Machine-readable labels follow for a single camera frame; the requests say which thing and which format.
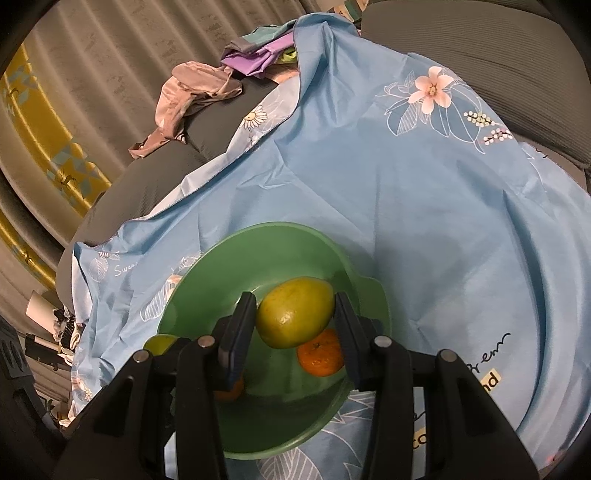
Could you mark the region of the yellow patterned curtain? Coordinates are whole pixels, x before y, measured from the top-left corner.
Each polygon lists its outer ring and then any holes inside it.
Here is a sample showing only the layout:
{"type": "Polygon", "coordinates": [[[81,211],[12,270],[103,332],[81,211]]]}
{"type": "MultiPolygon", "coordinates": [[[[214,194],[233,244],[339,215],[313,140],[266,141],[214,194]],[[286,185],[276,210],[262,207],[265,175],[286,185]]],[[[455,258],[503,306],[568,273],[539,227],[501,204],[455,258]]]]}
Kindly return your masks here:
{"type": "Polygon", "coordinates": [[[110,185],[19,46],[1,76],[1,241],[43,287],[55,288],[63,250],[110,185]]]}

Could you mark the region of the purple cloth pile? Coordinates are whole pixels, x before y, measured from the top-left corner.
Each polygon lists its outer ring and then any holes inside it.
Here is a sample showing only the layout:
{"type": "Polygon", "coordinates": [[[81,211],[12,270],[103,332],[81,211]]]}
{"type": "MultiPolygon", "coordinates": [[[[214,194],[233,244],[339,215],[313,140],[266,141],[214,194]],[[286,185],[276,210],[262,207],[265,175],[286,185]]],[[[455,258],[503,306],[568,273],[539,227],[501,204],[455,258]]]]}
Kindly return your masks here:
{"type": "Polygon", "coordinates": [[[296,20],[281,25],[259,26],[249,34],[231,40],[221,54],[221,65],[245,76],[263,78],[273,65],[294,65],[296,20]]]}

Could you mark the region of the blue floral tablecloth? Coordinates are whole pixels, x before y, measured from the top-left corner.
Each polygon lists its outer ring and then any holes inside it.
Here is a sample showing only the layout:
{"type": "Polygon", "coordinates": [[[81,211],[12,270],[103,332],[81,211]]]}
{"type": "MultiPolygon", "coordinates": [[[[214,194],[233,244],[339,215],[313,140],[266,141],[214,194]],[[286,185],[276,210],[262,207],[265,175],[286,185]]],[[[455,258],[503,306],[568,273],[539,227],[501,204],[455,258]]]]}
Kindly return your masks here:
{"type": "Polygon", "coordinates": [[[300,70],[228,146],[105,243],[77,244],[82,411],[157,332],[194,335],[295,275],[377,280],[403,345],[456,351],[535,465],[590,416],[590,198],[450,69],[334,15],[294,28],[300,70]]]}

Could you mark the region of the small orange mandarin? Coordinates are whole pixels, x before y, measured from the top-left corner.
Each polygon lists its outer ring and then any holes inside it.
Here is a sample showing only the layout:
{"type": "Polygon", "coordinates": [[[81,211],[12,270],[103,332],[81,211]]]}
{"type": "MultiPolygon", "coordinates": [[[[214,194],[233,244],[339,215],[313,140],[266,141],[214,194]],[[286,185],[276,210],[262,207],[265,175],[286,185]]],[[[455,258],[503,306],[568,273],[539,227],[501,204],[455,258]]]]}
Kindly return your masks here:
{"type": "Polygon", "coordinates": [[[216,402],[231,403],[238,400],[244,389],[245,380],[243,380],[243,376],[240,376],[228,391],[214,391],[214,399],[216,402]]]}

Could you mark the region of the grey sofa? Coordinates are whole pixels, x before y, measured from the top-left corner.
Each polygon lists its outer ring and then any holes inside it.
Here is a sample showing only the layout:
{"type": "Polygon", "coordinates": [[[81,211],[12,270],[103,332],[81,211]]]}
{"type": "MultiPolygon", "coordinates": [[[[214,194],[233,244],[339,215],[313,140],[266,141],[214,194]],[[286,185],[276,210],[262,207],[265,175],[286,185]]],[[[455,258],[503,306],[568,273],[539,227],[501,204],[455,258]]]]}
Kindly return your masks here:
{"type": "MultiPolygon", "coordinates": [[[[535,1],[376,1],[363,36],[440,61],[465,80],[519,138],[590,187],[590,59],[535,1]]],[[[108,240],[147,214],[185,175],[214,159],[247,113],[276,84],[245,79],[242,94],[188,122],[188,143],[172,141],[128,166],[91,207],[71,239],[108,240]]]]}

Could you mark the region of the green plastic bowl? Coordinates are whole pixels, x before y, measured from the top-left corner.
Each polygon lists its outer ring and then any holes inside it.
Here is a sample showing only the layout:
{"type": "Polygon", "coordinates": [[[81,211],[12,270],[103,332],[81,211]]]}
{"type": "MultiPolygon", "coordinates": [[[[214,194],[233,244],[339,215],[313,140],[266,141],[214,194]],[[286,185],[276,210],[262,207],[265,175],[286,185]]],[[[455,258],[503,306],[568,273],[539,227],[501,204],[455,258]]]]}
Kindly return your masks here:
{"type": "Polygon", "coordinates": [[[228,316],[242,293],[256,297],[256,330],[245,358],[245,391],[217,408],[226,457],[254,460],[297,447],[345,403],[346,371],[318,377],[301,367],[297,347],[332,327],[346,293],[356,313],[392,330],[382,285],[356,273],[342,248],[321,232],[287,222],[240,230],[202,255],[174,288],[158,331],[196,339],[228,316]]]}

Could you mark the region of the clutter pile beside sofa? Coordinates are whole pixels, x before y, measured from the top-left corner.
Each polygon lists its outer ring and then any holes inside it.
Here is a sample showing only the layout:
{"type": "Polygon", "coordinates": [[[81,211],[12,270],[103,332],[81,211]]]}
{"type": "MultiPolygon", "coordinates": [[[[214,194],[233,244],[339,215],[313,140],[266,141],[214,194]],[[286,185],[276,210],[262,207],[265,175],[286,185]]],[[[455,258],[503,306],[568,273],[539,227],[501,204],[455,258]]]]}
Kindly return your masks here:
{"type": "Polygon", "coordinates": [[[85,325],[79,323],[75,315],[66,307],[52,310],[53,338],[61,349],[74,352],[81,340],[85,325]]]}

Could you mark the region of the large orange mandarin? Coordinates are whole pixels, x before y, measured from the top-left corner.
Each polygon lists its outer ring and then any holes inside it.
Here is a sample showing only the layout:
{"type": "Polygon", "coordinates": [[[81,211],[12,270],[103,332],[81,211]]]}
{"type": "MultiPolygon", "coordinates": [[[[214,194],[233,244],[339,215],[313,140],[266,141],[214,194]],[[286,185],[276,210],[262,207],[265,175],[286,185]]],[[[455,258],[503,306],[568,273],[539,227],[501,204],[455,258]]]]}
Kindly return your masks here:
{"type": "Polygon", "coordinates": [[[297,347],[297,361],[301,368],[315,377],[329,377],[345,366],[341,342],[334,328],[297,347]]]}

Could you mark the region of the pink cloth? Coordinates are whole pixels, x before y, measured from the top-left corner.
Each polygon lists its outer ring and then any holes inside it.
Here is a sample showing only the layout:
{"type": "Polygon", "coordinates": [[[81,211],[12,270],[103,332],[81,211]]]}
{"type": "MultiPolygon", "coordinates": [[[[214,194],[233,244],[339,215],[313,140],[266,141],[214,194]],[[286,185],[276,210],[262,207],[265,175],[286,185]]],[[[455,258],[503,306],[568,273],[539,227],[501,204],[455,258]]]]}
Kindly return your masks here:
{"type": "Polygon", "coordinates": [[[187,116],[242,94],[242,82],[232,74],[231,67],[214,67],[197,61],[176,65],[160,90],[154,113],[156,128],[128,149],[131,157],[145,158],[172,140],[184,143],[187,116]]]}

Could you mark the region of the yellow-green tomato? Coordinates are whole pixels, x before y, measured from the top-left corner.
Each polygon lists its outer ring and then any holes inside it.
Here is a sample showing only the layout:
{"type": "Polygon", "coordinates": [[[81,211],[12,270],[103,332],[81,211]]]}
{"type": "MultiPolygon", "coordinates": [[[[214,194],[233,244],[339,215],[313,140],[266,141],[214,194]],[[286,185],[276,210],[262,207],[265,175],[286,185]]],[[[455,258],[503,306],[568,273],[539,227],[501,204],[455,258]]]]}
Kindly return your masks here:
{"type": "Polygon", "coordinates": [[[325,280],[297,277],[281,283],[259,304],[256,330],[267,346],[290,349],[327,327],[335,309],[335,292],[325,280]]]}

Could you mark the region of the green tomato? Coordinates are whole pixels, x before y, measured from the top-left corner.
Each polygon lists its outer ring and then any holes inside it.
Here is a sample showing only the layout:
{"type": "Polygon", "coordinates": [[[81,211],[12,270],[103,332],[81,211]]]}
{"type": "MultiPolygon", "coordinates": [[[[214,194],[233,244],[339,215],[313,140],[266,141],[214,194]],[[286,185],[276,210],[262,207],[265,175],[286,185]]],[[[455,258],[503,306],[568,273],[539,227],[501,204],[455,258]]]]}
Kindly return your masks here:
{"type": "Polygon", "coordinates": [[[160,356],[166,353],[177,340],[178,338],[174,335],[157,334],[145,342],[143,349],[154,357],[160,356]]]}

